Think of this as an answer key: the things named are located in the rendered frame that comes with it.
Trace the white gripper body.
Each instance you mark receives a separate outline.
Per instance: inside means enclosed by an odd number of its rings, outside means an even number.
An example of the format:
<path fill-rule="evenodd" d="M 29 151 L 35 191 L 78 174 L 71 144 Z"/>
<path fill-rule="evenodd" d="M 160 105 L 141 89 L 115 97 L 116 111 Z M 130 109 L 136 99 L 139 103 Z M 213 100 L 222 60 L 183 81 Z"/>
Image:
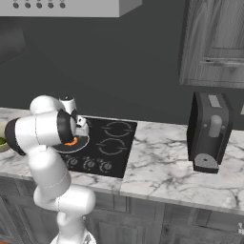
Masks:
<path fill-rule="evenodd" d="M 78 136 L 88 136 L 89 135 L 89 126 L 85 124 L 77 124 L 75 134 Z"/>

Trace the orange shrimp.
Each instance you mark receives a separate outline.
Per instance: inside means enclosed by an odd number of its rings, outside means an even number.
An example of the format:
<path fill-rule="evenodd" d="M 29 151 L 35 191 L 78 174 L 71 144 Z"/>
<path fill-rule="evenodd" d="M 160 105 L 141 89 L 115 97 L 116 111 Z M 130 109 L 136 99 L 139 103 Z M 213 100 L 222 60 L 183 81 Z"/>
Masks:
<path fill-rule="evenodd" d="M 64 145 L 65 145 L 65 146 L 73 146 L 73 145 L 75 145 L 77 142 L 78 142 L 78 137 L 75 136 L 74 139 L 72 140 L 72 142 L 65 143 Z"/>

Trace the grey round pan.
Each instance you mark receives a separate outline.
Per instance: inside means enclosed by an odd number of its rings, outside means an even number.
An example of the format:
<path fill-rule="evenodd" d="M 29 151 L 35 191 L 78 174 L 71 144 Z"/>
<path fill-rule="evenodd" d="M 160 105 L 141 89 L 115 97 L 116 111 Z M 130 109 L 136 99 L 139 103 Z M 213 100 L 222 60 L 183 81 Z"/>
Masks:
<path fill-rule="evenodd" d="M 89 136 L 78 136 L 78 142 L 73 146 L 65 146 L 64 144 L 54 146 L 59 153 L 77 153 L 84 149 L 90 142 Z"/>

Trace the black hob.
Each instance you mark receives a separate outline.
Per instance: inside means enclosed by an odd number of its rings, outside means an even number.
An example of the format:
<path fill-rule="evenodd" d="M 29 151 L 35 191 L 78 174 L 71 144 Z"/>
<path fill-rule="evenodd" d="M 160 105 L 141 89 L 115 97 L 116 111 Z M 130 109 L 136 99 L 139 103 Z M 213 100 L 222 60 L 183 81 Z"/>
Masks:
<path fill-rule="evenodd" d="M 72 172 L 123 178 L 137 123 L 107 118 L 86 117 L 86 119 L 89 126 L 90 142 L 79 152 L 60 153 L 67 168 Z M 72 157 L 78 159 L 78 163 L 73 167 L 68 164 L 68 160 Z M 84 168 L 84 163 L 88 159 L 95 163 L 90 170 Z M 100 165 L 103 162 L 112 163 L 112 168 L 108 172 L 100 170 Z"/>

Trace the beige bowl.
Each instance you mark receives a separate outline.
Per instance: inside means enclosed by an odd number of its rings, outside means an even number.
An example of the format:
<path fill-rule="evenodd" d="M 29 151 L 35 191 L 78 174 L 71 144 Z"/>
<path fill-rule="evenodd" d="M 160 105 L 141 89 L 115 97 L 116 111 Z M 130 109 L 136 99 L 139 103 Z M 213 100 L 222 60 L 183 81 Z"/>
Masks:
<path fill-rule="evenodd" d="M 14 148 L 15 137 L 13 120 L 9 122 L 0 122 L 0 138 L 5 140 L 4 144 L 0 143 L 0 153 Z"/>

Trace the dark grey coffee machine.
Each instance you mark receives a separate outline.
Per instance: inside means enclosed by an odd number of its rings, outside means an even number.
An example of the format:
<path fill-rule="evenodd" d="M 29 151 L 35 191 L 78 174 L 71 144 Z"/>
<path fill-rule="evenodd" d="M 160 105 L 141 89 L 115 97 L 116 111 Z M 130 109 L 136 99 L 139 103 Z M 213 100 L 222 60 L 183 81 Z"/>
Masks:
<path fill-rule="evenodd" d="M 234 125 L 224 93 L 195 91 L 187 129 L 188 159 L 201 173 L 218 173 Z"/>

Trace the grey range hood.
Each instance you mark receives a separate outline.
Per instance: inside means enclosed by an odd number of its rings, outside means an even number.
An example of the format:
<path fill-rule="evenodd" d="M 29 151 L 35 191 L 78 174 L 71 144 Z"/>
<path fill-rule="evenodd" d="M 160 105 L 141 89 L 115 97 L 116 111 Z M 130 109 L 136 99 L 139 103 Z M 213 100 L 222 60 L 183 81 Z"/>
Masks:
<path fill-rule="evenodd" d="M 0 16 L 120 17 L 143 0 L 0 0 Z"/>

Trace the grey wooden base cabinets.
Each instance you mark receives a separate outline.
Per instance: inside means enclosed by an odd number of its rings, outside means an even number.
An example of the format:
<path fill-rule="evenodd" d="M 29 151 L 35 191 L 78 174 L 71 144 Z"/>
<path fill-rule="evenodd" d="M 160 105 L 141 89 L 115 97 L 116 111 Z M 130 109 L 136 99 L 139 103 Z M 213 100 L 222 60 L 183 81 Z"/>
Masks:
<path fill-rule="evenodd" d="M 0 176 L 0 242 L 50 244 L 56 213 L 34 205 L 31 180 Z M 97 193 L 85 217 L 97 244 L 244 244 L 244 215 Z"/>

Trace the grey wooden wall cupboard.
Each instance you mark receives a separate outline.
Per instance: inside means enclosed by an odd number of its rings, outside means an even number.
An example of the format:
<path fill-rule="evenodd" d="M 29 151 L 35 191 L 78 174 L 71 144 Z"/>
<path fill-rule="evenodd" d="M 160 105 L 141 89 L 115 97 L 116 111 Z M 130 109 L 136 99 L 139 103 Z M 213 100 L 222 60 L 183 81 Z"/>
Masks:
<path fill-rule="evenodd" d="M 244 89 L 244 67 L 205 58 L 244 59 L 244 0 L 186 0 L 178 59 L 182 85 Z"/>

